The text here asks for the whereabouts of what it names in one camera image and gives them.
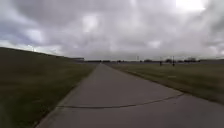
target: pavement crack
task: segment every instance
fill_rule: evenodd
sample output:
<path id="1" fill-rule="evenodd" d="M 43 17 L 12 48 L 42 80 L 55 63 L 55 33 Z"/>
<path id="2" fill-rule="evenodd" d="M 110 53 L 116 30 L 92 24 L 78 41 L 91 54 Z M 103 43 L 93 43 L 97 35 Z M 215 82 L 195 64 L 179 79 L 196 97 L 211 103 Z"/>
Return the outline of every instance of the pavement crack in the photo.
<path id="1" fill-rule="evenodd" d="M 148 105 L 148 104 L 153 104 L 153 103 L 158 103 L 158 102 L 164 102 L 167 100 L 179 98 L 183 96 L 184 93 L 181 93 L 179 95 L 175 96 L 170 96 L 164 99 L 159 99 L 155 101 L 149 101 L 149 102 L 144 102 L 144 103 L 139 103 L 139 104 L 129 104 L 129 105 L 119 105 L 119 106 L 93 106 L 93 107 L 88 107 L 88 106 L 57 106 L 58 108 L 80 108 L 80 109 L 112 109 L 112 108 L 126 108 L 126 107 L 135 107 L 135 106 L 143 106 L 143 105 Z"/>

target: gray cloud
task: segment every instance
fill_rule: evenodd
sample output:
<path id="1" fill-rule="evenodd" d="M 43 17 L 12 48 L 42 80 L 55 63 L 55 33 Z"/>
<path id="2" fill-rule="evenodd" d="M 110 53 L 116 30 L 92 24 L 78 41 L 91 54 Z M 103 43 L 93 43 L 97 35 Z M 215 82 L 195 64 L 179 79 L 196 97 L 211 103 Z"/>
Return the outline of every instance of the gray cloud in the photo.
<path id="1" fill-rule="evenodd" d="M 203 12 L 182 12 L 175 0 L 0 1 L 20 17 L 18 21 L 15 14 L 0 18 L 0 28 L 4 26 L 1 20 L 12 25 L 0 33 L 19 37 L 43 52 L 128 60 L 136 56 L 221 57 L 224 53 L 221 0 L 209 1 Z"/>

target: grassy field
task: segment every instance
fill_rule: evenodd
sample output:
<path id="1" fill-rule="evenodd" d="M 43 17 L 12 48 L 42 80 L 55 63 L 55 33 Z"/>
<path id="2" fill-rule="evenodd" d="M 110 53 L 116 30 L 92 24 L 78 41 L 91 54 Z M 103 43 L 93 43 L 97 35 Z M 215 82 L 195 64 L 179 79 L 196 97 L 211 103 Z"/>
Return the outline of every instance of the grassy field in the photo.
<path id="1" fill-rule="evenodd" d="M 0 128 L 33 128 L 94 65 L 0 48 Z"/>
<path id="2" fill-rule="evenodd" d="M 121 71 L 224 104 L 222 64 L 114 64 Z"/>

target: road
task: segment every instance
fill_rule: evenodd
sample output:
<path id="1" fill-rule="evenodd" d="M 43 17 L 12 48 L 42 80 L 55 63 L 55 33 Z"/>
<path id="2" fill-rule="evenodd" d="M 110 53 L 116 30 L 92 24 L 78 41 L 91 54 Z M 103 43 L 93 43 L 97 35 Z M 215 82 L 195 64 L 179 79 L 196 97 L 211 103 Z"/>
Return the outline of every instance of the road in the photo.
<path id="1" fill-rule="evenodd" d="M 223 128 L 224 106 L 100 64 L 37 128 Z"/>

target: grass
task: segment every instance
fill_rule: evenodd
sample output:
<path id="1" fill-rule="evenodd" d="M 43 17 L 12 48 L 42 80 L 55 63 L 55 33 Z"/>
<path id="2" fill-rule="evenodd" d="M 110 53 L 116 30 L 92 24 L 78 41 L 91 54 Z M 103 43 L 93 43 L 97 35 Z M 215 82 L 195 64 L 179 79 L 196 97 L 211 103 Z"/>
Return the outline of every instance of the grass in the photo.
<path id="1" fill-rule="evenodd" d="M 94 65 L 0 48 L 0 127 L 33 128 Z"/>
<path id="2" fill-rule="evenodd" d="M 114 64 L 121 71 L 224 104 L 222 64 Z"/>

